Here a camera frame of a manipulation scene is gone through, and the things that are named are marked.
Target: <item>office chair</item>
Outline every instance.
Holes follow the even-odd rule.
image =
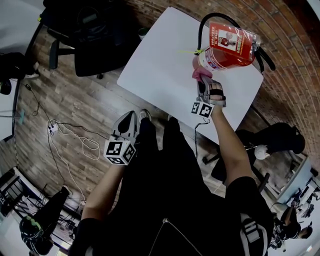
[[[123,67],[140,43],[138,25],[121,0],[44,0],[43,5],[41,21],[56,38],[50,69],[58,67],[60,55],[74,54],[78,77],[99,75]]]
[[[268,183],[270,174],[266,173],[265,176],[263,176],[254,167],[254,163],[257,159],[255,156],[254,147],[258,145],[266,145],[268,148],[267,152],[270,155],[275,152],[290,150],[292,150],[295,154],[300,154],[304,150],[306,144],[305,138],[301,135],[299,130],[295,126],[291,127],[289,124],[284,122],[270,125],[269,127],[257,133],[253,133],[247,130],[237,130],[235,133],[241,140],[242,144],[247,148],[246,152],[249,157],[252,172],[261,182],[258,187],[260,192]],[[212,163],[217,159],[219,160],[213,168],[211,176],[219,181],[225,182],[227,178],[227,172],[225,163],[221,158],[220,148],[218,148],[218,154],[213,158],[207,159],[206,157],[204,157],[202,161],[205,165],[208,165],[209,163]]]
[[[250,161],[250,165],[251,165],[251,169],[252,172],[254,173],[254,175],[258,178],[258,180],[260,181],[260,185],[258,187],[259,192],[262,192],[262,190],[265,188],[266,184],[268,183],[270,174],[266,173],[265,176],[263,176],[258,170],[257,168],[254,167],[254,163],[256,161],[256,156],[255,156],[255,148],[253,147],[254,145],[249,142],[250,138],[253,137],[254,133],[247,131],[247,130],[237,130],[235,132],[239,139],[241,140],[241,142],[243,143],[244,146],[246,146],[247,148],[249,148],[246,152],[248,154],[249,157],[249,161]],[[212,172],[211,172],[211,176],[219,181],[222,181],[223,183],[225,183],[226,179],[227,179],[227,171],[226,171],[226,166],[225,166],[225,162],[221,157],[221,153],[220,153],[220,148],[218,147],[218,154],[215,155],[213,158],[211,159],[207,159],[206,157],[204,157],[202,159],[202,162],[205,165],[208,165],[210,163],[212,163],[213,161],[217,160]]]

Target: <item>floor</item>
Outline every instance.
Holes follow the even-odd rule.
[[[49,70],[49,50],[53,41],[54,38],[47,33],[45,28],[42,28],[33,46],[34,56],[40,63],[40,77],[22,81],[23,84],[27,83],[32,87],[49,118],[63,123],[84,126],[88,130],[108,138],[114,122],[124,113],[131,110],[138,113],[141,109],[148,109],[155,117],[157,141],[159,148],[161,148],[164,127],[162,122],[156,118],[166,119],[167,114],[117,85],[122,68],[104,74],[102,80],[98,80],[94,76],[77,77],[73,55],[65,55],[59,57],[57,69]],[[21,85],[17,112],[20,113],[24,110],[25,116],[22,125],[16,122],[18,166],[36,187],[41,189],[47,184],[46,192],[53,195],[63,185],[63,179],[57,171],[49,149],[48,119],[41,108],[36,115],[34,111],[37,109],[37,105],[33,94]],[[180,126],[186,140],[194,149],[194,130],[183,123]],[[266,123],[250,109],[239,128],[256,132],[265,127],[267,127]],[[60,155],[68,162],[74,180],[87,197],[110,166],[107,160],[102,157],[105,139],[81,128],[71,127],[70,129],[79,136],[96,140],[100,145],[100,159],[92,160],[83,155],[82,144],[75,136],[57,133],[52,137]],[[54,148],[52,150],[65,183],[72,190],[78,191],[66,165],[59,159]],[[215,144],[199,134],[198,162],[204,182],[212,192],[224,196],[225,186],[210,175],[215,162],[210,165],[202,163],[203,156],[213,156],[215,153]],[[1,141],[0,170],[5,172],[16,165],[14,140]]]

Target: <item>red brick wall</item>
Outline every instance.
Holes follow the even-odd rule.
[[[253,105],[271,124],[286,122],[297,126],[306,139],[304,153],[320,171],[320,61],[307,29],[283,0],[127,0],[127,3],[144,26],[150,27],[172,6],[198,20],[208,13],[223,13],[243,29],[260,35],[276,71],[266,67]]]

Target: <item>white cable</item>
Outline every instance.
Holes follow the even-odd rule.
[[[67,166],[68,171],[69,171],[69,174],[70,174],[70,176],[71,176],[71,179],[73,180],[73,182],[74,182],[74,184],[77,186],[77,188],[80,190],[80,192],[81,192],[81,194],[82,194],[82,196],[83,196],[83,200],[86,201],[86,198],[85,198],[84,193],[82,192],[81,188],[78,186],[78,184],[76,183],[74,177],[73,177],[72,174],[71,174],[71,171],[70,171],[70,168],[69,168],[69,164],[68,164],[68,163],[62,158],[62,156],[59,154],[59,151],[58,151],[56,145],[54,144],[54,141],[52,140],[52,135],[51,135],[51,134],[50,134],[50,140],[51,140],[51,143],[52,143],[52,145],[54,146],[54,148],[55,148],[55,150],[56,150],[56,153],[57,153],[58,157],[60,157],[60,159],[61,159],[61,160],[65,163],[65,165]]]
[[[59,121],[57,121],[57,120],[51,119],[51,120],[50,120],[50,123],[56,123],[56,125],[58,126],[58,129],[60,130],[60,132],[61,132],[63,135],[75,135],[75,136],[81,141],[81,143],[82,143],[82,153],[83,153],[87,158],[90,158],[90,159],[92,159],[92,160],[94,160],[94,161],[99,160],[99,158],[100,158],[100,145],[99,145],[99,143],[98,143],[97,141],[95,141],[95,140],[93,140],[93,139],[89,139],[89,138],[87,138],[87,137],[80,137],[78,134],[76,134],[75,132],[73,132],[73,131],[70,130],[69,128],[65,127],[61,122],[59,122]],[[59,126],[58,124],[62,125],[65,129],[67,129],[67,130],[70,131],[71,133],[64,133],[64,132],[61,130],[61,128],[60,128],[60,126]],[[92,147],[88,146],[88,145],[85,143],[85,141],[89,141],[90,143],[94,144],[94,145],[96,146],[96,148],[92,148]],[[92,158],[92,157],[88,156],[87,154],[85,154],[85,146],[86,146],[88,149],[93,150],[93,151],[98,150],[98,157],[97,157],[97,158]]]

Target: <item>table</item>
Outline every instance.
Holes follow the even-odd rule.
[[[311,162],[309,158],[306,157],[296,170],[293,177],[291,177],[288,184],[281,191],[276,201],[278,203],[285,204],[295,193],[298,192],[299,189],[304,191],[308,181],[314,177],[311,172],[311,168]]]
[[[191,113],[197,97],[192,79],[194,54],[181,51],[197,49],[200,22],[168,7],[133,53],[117,84],[141,97],[191,128],[203,119]],[[204,27],[202,47],[209,45],[209,28]],[[263,76],[253,66],[216,71],[213,78],[223,86],[227,107],[223,112],[235,130],[253,102]],[[219,143],[213,124],[197,129]]]

